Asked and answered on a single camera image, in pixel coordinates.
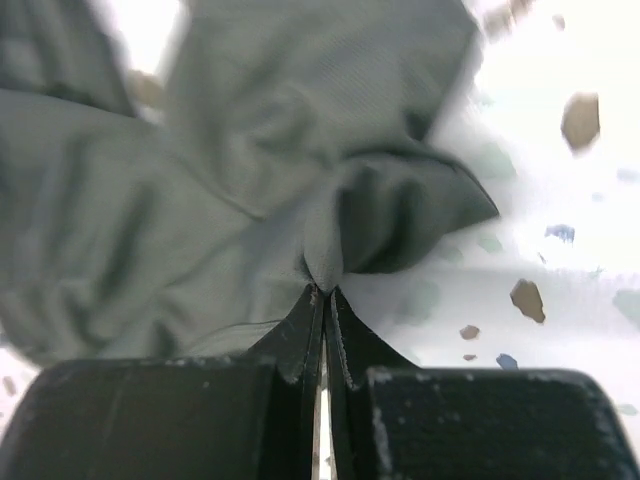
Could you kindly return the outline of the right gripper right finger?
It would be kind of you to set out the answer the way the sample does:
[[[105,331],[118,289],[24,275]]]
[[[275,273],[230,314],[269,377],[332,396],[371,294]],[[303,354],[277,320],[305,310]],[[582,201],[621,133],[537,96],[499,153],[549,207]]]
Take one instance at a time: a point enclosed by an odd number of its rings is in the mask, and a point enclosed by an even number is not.
[[[572,370],[422,369],[353,312],[324,306],[339,479],[635,479],[599,385]]]

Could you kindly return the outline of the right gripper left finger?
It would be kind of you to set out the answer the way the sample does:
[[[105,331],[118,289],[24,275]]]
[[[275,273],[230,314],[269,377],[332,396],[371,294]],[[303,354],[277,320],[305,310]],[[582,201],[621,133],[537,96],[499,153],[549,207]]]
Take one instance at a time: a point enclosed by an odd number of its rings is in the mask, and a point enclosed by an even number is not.
[[[244,354],[44,370],[4,435],[23,480],[312,479],[323,296],[307,288]]]

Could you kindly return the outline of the dark grey t shirt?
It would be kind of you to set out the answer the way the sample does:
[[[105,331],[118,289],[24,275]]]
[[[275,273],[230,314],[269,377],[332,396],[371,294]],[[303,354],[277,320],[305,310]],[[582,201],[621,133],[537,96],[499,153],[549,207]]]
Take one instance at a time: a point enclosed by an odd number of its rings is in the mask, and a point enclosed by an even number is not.
[[[201,1],[149,122],[87,2],[3,2],[9,341],[40,366],[241,351],[309,284],[495,217],[425,141],[476,34],[458,1]]]

